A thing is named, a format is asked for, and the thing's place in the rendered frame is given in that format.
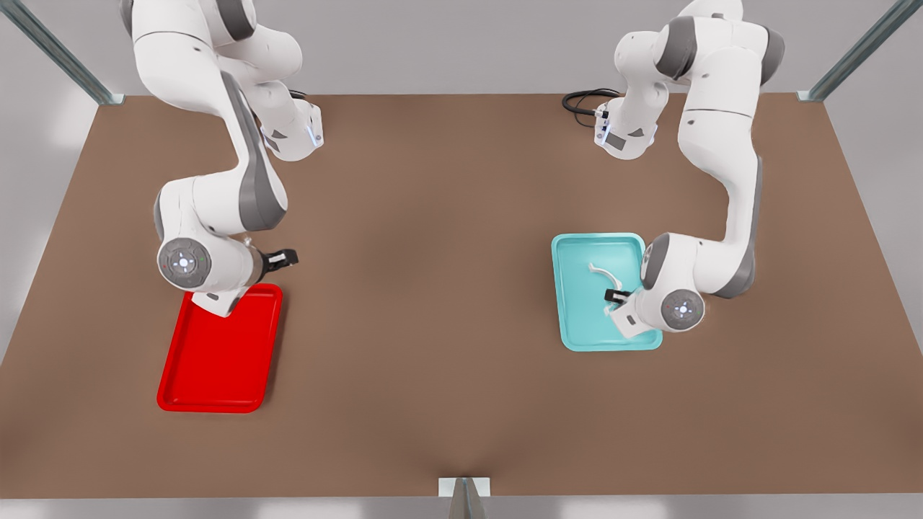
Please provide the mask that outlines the red rectangular tray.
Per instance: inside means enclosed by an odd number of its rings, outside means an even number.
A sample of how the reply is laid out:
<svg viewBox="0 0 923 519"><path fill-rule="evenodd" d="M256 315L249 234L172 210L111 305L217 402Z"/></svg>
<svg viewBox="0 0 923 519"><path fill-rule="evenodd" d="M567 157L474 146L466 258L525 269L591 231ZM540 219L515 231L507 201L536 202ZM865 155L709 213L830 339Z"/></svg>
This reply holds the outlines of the red rectangular tray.
<svg viewBox="0 0 923 519"><path fill-rule="evenodd" d="M246 414L263 403L283 305L280 286L248 289L221 318L182 300L157 404L169 412Z"/></svg>

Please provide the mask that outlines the white drainage pipe clamp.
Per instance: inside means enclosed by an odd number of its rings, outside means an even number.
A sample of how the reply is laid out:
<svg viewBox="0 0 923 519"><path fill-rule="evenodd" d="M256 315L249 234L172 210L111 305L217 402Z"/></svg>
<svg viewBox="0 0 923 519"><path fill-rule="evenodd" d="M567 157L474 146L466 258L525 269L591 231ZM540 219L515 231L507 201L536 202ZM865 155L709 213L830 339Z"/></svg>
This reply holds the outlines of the white drainage pipe clamp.
<svg viewBox="0 0 923 519"><path fill-rule="evenodd" d="M590 270L591 273L597 273L597 275L606 276L606 279L610 280L610 282L613 285L612 289L617 289L617 290L622 291L622 283L620 282L619 279L617 279L616 276L612 275L612 273L610 273L609 270L605 270L603 268L597 268L596 266L593 265L593 263L588 264L588 269ZM604 315L609 316L614 311L614 309L616 309L620 305L621 303L611 303L607 301L607 306L603 310Z"/></svg>

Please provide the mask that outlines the turquoise rectangular tray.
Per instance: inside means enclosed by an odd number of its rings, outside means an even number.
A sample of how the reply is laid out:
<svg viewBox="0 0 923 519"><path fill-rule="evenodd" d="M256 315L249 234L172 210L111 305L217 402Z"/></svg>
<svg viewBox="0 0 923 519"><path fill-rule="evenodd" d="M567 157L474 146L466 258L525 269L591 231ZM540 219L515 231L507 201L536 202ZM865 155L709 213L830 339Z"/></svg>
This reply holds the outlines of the turquoise rectangular tray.
<svg viewBox="0 0 923 519"><path fill-rule="evenodd" d="M622 290L640 288L642 237L634 233L558 234L551 245L556 283L558 325L563 344L574 352L655 350L663 335L651 329L623 337L611 314L604 315L604 291L613 285L606 276L591 273L589 263L609 270Z"/></svg>

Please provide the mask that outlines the silver frame post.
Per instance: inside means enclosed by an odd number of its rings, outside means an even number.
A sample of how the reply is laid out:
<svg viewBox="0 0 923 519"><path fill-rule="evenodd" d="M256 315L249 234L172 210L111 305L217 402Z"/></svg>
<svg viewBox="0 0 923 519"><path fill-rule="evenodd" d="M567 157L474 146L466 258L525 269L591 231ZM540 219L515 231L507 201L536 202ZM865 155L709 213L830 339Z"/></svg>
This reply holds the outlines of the silver frame post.
<svg viewBox="0 0 923 519"><path fill-rule="evenodd" d="M438 479L438 496L451 497L449 519L489 519L482 497L489 497L489 477L456 477Z"/></svg>
<svg viewBox="0 0 923 519"><path fill-rule="evenodd" d="M21 0L0 0L0 12L97 105L116 106L125 101L125 95L110 92Z"/></svg>
<svg viewBox="0 0 923 519"><path fill-rule="evenodd" d="M795 93L798 101L824 102L921 7L923 0L896 0L808 91Z"/></svg>

